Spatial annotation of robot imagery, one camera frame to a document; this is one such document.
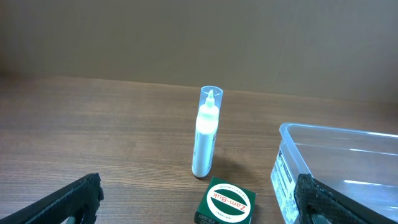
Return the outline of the white dropper bottle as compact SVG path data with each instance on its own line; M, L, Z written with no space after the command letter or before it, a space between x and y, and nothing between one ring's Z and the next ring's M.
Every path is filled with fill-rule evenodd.
M223 90L217 86L201 88L192 157L192 172L197 178L206 177L211 170L222 98Z

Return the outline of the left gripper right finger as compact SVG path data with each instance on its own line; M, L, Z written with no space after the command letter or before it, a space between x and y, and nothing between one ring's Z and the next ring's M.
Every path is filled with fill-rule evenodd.
M388 224L385 217L339 193L310 174L299 174L294 188L298 221L304 224Z

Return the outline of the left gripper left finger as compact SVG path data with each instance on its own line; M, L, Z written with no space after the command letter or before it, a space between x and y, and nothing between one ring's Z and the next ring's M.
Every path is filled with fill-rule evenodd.
M104 199L101 178L91 173L64 186L33 204L1 219L1 224L89 223Z

